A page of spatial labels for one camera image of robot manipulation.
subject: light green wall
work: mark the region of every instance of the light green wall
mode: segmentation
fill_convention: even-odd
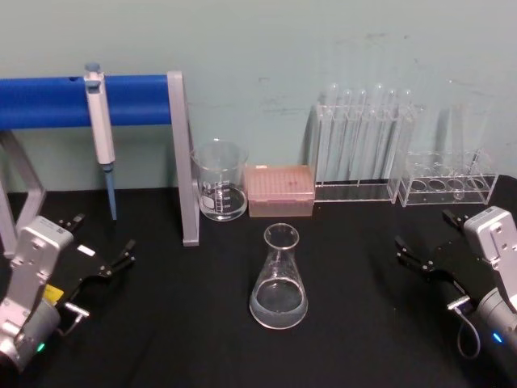
[[[5,0],[0,77],[79,75],[87,61],[108,74],[182,70],[195,144],[231,139],[260,163],[297,160],[310,106],[330,82],[408,86],[426,102],[453,79],[491,106],[483,143],[515,175],[515,15],[515,0]],[[114,136],[117,187],[170,182],[168,128]],[[89,129],[19,138],[48,189],[102,187]]]

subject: conical flask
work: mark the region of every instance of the conical flask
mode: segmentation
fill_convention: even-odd
[[[274,224],[264,239],[269,253],[251,293],[250,311],[267,328],[288,329],[300,323],[309,307],[294,259],[300,237],[292,226]]]

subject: pipette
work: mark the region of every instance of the pipette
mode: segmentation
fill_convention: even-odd
[[[116,220],[115,185],[113,181],[115,150],[111,136],[111,121],[107,106],[104,73],[100,71],[98,63],[88,63],[85,69],[84,83],[88,100],[88,111],[90,112],[91,129],[94,135],[95,153],[106,177],[111,218]]]

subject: blue pipe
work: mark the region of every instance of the blue pipe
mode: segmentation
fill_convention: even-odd
[[[112,125],[170,124],[166,75],[106,76]],[[0,130],[89,127],[82,77],[0,78]]]

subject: black tablecloth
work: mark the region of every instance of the black tablecloth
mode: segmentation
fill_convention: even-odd
[[[491,204],[517,215],[515,193],[517,181],[501,177]],[[77,302],[91,317],[64,339],[53,335],[1,387],[517,386],[517,356],[485,338],[477,360],[462,359],[449,290],[395,260],[396,234],[422,251],[457,238],[441,219],[445,206],[355,202],[316,204],[308,218],[202,217],[200,246],[185,248],[178,203],[174,189],[118,191],[113,225],[105,192],[48,194],[42,215],[86,213],[79,239],[112,258],[134,238],[137,263],[85,289]],[[300,233],[309,312],[297,327],[271,331],[251,317],[248,298],[266,259],[263,231],[280,220]]]

